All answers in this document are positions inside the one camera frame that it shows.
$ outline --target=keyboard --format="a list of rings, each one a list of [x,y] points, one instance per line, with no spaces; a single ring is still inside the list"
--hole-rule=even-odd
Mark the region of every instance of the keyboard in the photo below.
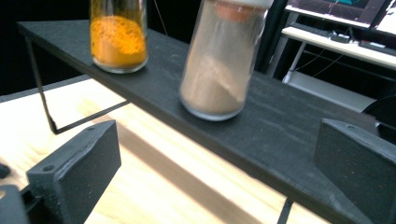
[[[320,29],[318,29],[316,27],[300,24],[300,23],[295,22],[295,21],[292,22],[291,24],[289,24],[289,26],[297,28],[297,29],[300,29],[300,30],[307,31],[307,32],[309,32],[311,34],[314,34],[314,35],[320,35],[320,36],[324,36],[324,37],[331,37],[333,35],[333,32],[320,30]]]
[[[384,45],[376,44],[373,42],[360,41],[359,46],[362,48],[365,48],[365,49],[372,49],[375,51],[379,51],[381,53],[396,56],[396,49],[389,49],[389,48],[385,47]]]

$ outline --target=monitor screen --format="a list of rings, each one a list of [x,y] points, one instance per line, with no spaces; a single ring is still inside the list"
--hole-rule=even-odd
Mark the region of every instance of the monitor screen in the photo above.
[[[289,0],[286,10],[369,28],[386,0]]]
[[[396,0],[390,1],[374,28],[389,35],[396,35]]]

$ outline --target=white jar lid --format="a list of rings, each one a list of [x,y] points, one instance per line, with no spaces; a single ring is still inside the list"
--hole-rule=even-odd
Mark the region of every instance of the white jar lid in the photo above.
[[[222,0],[224,2],[236,3],[250,7],[270,8],[274,0]]]

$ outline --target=orange powder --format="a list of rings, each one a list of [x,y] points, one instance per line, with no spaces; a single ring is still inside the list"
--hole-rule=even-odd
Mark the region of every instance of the orange powder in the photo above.
[[[91,22],[92,56],[110,67],[134,67],[148,57],[140,26],[120,16],[106,16]]]

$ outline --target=glass jar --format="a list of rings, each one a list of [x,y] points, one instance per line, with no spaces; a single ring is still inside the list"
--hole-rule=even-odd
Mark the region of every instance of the glass jar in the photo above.
[[[195,116],[225,120],[246,100],[272,0],[203,0],[184,75],[182,104]]]
[[[93,62],[111,73],[130,73],[148,60],[146,0],[91,0]]]

